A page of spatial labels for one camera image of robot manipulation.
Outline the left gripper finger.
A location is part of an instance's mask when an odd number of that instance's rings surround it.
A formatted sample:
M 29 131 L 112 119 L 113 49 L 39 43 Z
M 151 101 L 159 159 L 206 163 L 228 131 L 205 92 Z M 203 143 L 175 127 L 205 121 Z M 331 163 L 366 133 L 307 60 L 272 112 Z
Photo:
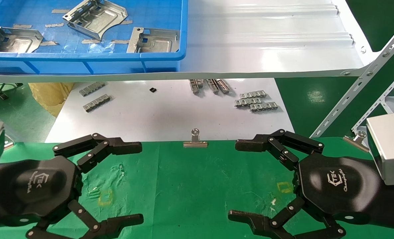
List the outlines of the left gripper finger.
M 115 239 L 118 238 L 124 227 L 142 224 L 142 214 L 118 216 L 98 222 L 77 200 L 68 203 L 68 209 L 76 215 L 87 227 L 88 231 L 81 239 Z M 69 237 L 47 231 L 48 220 L 40 220 L 36 226 L 26 233 L 27 239 L 69 239 Z
M 107 156 L 127 155 L 142 152 L 141 142 L 124 142 L 120 137 L 107 138 L 94 133 L 86 135 L 53 147 L 55 156 L 65 158 L 86 152 L 87 154 L 77 160 L 77 167 L 81 173 L 88 173 Z

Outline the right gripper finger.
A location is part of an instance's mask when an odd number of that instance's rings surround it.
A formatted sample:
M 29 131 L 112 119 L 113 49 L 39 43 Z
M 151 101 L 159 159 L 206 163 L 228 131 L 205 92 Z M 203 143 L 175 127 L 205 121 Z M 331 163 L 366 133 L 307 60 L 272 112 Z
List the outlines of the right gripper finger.
M 322 153 L 324 145 L 321 142 L 284 129 L 279 129 L 271 134 L 257 134 L 250 140 L 238 139 L 235 142 L 237 151 L 268 151 L 286 169 L 295 171 L 299 164 L 299 158 L 289 151 L 288 148 L 310 155 L 312 153 Z
M 313 230 L 306 233 L 291 235 L 284 229 L 284 225 L 305 206 L 305 200 L 296 197 L 274 218 L 262 214 L 248 213 L 238 210 L 230 210 L 228 219 L 248 224 L 254 235 L 268 237 L 270 239 L 341 239 L 347 232 L 332 217 L 322 218 L 324 229 Z

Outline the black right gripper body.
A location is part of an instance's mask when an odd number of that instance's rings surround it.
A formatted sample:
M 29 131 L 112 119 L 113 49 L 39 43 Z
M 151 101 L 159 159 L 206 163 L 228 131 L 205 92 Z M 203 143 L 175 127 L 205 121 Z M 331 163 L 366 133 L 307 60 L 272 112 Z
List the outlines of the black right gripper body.
M 350 224 L 372 222 L 373 203 L 383 185 L 373 161 L 318 153 L 299 162 L 298 182 L 298 195 L 311 216 Z

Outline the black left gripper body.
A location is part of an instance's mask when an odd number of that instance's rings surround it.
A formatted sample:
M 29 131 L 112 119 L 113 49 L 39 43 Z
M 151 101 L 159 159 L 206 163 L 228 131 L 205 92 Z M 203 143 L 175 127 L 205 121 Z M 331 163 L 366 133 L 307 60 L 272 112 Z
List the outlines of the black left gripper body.
M 0 163 L 0 227 L 18 227 L 41 219 L 58 223 L 78 200 L 82 175 L 63 156 Z

